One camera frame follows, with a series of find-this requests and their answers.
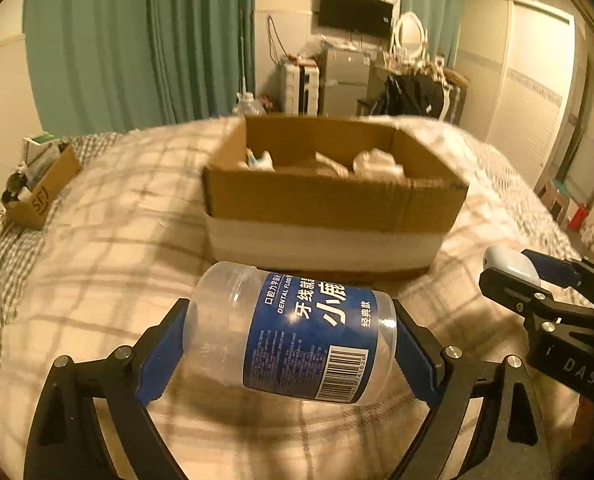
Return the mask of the white wardrobe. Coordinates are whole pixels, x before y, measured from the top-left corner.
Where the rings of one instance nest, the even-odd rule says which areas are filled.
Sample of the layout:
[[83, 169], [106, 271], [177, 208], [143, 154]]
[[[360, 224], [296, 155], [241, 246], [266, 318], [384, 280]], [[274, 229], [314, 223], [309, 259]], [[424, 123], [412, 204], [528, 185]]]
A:
[[463, 0], [460, 127], [501, 152], [532, 188], [562, 126], [574, 76], [574, 17], [534, 0]]

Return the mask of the white toy figure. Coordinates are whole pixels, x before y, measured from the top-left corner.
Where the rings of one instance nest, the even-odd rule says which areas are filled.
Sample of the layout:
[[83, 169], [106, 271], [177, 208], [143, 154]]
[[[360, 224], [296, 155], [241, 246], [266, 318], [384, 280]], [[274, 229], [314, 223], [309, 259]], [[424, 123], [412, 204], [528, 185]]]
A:
[[237, 163], [237, 168], [250, 171], [273, 171], [274, 164], [271, 154], [263, 151], [260, 157], [257, 157], [253, 151], [248, 148], [246, 158]]

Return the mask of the white tissue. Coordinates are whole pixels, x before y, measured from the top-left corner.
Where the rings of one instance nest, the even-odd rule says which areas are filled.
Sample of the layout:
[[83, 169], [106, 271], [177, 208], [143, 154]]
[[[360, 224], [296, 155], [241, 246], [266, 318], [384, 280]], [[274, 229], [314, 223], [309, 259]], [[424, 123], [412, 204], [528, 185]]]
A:
[[378, 148], [357, 154], [352, 168], [354, 174], [364, 180], [399, 183], [405, 180], [403, 166], [396, 162], [393, 154]]

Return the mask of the black wall television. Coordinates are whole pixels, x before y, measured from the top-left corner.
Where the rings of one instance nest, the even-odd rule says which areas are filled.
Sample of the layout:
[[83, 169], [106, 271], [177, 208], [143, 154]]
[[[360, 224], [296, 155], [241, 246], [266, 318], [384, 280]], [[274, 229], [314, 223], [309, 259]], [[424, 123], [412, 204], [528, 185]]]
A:
[[318, 26], [385, 39], [391, 34], [393, 4], [385, 0], [320, 0]]

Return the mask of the grey mini fridge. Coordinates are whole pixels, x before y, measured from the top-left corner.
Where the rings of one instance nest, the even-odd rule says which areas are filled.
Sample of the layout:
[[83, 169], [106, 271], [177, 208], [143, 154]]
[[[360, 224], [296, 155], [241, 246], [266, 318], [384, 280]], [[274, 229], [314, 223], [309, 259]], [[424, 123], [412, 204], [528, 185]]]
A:
[[355, 116], [366, 97], [370, 58], [362, 52], [326, 47], [321, 58], [320, 113]]

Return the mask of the clear jar blue label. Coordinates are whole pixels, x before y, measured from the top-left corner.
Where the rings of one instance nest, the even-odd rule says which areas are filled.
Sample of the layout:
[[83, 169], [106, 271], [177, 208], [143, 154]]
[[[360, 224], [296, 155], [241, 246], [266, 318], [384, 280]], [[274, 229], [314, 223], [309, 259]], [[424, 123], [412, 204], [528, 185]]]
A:
[[218, 262], [184, 326], [195, 373], [224, 386], [372, 404], [392, 371], [396, 310], [384, 292]]

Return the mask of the white oval mirror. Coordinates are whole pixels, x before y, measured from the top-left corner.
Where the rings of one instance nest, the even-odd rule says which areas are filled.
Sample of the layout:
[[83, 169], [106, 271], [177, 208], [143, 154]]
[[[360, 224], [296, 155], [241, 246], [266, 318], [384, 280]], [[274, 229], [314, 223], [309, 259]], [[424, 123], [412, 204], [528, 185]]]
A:
[[427, 32], [422, 21], [412, 11], [402, 13], [391, 34], [390, 53], [403, 62], [418, 61], [427, 45]]

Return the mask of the small wooden stool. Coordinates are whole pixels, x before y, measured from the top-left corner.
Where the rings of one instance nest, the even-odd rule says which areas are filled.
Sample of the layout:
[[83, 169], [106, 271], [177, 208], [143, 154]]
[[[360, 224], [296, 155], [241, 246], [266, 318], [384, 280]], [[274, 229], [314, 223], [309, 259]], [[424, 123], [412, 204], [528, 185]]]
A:
[[536, 195], [557, 224], [564, 222], [570, 204], [570, 195], [559, 180], [544, 180], [536, 188]]

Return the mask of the plaid bed blanket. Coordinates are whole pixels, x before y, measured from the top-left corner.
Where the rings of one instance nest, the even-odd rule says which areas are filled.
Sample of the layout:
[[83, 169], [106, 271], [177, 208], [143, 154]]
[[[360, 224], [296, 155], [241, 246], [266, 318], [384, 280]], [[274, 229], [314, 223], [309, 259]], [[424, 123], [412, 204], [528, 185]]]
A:
[[[396, 307], [466, 361], [527, 349], [491, 246], [576, 254], [492, 145], [420, 117], [209, 119], [118, 136], [28, 249], [0, 327], [0, 464], [84, 476], [47, 376], [99, 361], [191, 479], [385, 479], [426, 416]], [[48, 458], [49, 450], [57, 450]]]

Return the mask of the white earbuds case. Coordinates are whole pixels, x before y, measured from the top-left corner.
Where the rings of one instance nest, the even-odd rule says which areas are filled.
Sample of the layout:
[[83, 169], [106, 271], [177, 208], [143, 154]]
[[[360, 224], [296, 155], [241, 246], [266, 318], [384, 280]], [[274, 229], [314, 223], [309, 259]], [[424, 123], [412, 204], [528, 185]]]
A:
[[501, 270], [532, 285], [541, 285], [539, 273], [532, 261], [518, 250], [504, 245], [489, 246], [483, 253], [482, 266], [484, 270]]

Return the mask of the large cardboard box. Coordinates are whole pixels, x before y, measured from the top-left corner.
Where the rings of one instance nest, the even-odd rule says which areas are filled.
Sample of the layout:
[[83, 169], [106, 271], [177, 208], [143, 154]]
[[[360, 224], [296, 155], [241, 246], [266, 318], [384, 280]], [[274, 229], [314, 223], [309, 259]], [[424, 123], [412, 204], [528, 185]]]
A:
[[[273, 171], [237, 168], [250, 148]], [[353, 159], [393, 154], [405, 180], [358, 178]], [[320, 152], [346, 178], [315, 160]], [[427, 271], [468, 193], [467, 181], [411, 128], [363, 120], [249, 116], [239, 119], [201, 175], [214, 258], [266, 270], [368, 282]]]

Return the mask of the white drawer cabinet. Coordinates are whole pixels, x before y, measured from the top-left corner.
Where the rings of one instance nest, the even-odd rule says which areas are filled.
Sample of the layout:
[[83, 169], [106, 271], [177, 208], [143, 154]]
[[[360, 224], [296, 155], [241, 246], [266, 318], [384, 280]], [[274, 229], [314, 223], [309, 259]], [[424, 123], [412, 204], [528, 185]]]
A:
[[286, 60], [280, 66], [280, 107], [288, 115], [318, 114], [320, 70], [310, 58]]

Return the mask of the chair with black clothes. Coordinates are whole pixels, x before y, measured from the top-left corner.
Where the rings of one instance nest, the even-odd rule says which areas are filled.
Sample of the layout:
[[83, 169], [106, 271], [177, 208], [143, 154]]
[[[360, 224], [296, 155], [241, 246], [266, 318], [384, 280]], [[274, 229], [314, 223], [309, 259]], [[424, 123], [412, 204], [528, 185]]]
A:
[[375, 68], [366, 97], [358, 101], [360, 116], [418, 116], [458, 125], [468, 83], [437, 79], [423, 72], [397, 74]]

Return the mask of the small cardboard box with items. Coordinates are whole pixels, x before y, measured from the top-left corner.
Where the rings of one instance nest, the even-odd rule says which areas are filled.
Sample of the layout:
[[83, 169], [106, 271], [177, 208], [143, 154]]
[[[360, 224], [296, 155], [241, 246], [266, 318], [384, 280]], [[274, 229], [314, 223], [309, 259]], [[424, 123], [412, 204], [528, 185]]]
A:
[[50, 206], [81, 169], [70, 142], [49, 133], [24, 138], [21, 162], [1, 196], [7, 219], [41, 231]]

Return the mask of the large water bottle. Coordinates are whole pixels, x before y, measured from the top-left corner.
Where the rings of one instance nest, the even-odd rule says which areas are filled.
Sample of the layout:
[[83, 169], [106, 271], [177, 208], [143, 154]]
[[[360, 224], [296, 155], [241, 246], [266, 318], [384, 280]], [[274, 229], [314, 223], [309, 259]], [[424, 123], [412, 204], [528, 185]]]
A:
[[237, 100], [233, 107], [233, 114], [236, 116], [262, 116], [265, 109], [262, 103], [252, 92], [238, 92]]

